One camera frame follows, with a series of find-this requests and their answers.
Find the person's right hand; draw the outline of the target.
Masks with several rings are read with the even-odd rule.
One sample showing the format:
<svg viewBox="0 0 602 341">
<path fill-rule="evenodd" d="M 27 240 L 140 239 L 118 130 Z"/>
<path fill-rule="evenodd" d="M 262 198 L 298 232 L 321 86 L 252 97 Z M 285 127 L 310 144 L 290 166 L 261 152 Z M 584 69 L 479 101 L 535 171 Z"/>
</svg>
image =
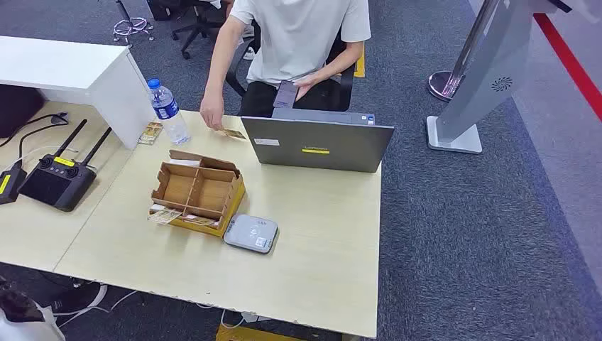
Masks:
<svg viewBox="0 0 602 341">
<path fill-rule="evenodd" d="M 207 127 L 215 131 L 221 131 L 224 115 L 223 93 L 207 90 L 202 98 L 199 112 Z"/>
</svg>

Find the person's left hand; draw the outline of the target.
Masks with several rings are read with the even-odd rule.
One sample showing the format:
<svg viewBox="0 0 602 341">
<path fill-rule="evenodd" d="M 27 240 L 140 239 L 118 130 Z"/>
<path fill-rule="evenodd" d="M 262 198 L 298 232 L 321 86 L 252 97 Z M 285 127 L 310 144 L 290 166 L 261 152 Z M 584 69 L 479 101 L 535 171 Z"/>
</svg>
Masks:
<svg viewBox="0 0 602 341">
<path fill-rule="evenodd" d="M 316 84 L 321 82 L 318 72 L 313 72 L 294 81 L 294 86 L 297 88 L 297 96 L 295 101 L 303 98 Z"/>
</svg>

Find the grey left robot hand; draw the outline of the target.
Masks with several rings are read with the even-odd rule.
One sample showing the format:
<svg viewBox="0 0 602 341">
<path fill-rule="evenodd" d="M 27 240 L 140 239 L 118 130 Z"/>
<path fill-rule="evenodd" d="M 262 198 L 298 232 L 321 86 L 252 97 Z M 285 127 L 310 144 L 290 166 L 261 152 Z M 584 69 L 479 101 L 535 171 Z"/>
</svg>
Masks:
<svg viewBox="0 0 602 341">
<path fill-rule="evenodd" d="M 6 319 L 13 323 L 45 322 L 35 301 L 24 293 L 11 289 L 4 277 L 1 277 L 1 310 Z"/>
</svg>

